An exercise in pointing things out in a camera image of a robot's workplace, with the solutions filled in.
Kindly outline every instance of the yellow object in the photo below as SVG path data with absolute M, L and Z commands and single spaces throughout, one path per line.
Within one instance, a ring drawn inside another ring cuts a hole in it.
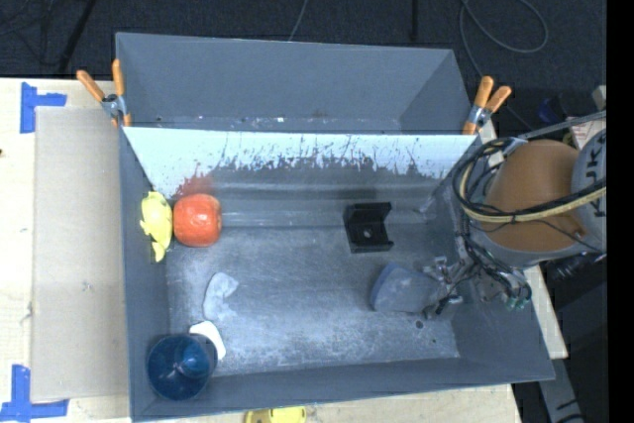
M 303 406 L 249 411 L 245 418 L 245 423 L 304 423 L 305 421 L 306 408 Z
M 141 201 L 143 220 L 139 221 L 143 232 L 151 236 L 154 241 L 152 248 L 155 252 L 155 261 L 161 262 L 165 257 L 165 251 L 171 242 L 173 232 L 173 219 L 171 207 L 160 192 L 150 191 Z

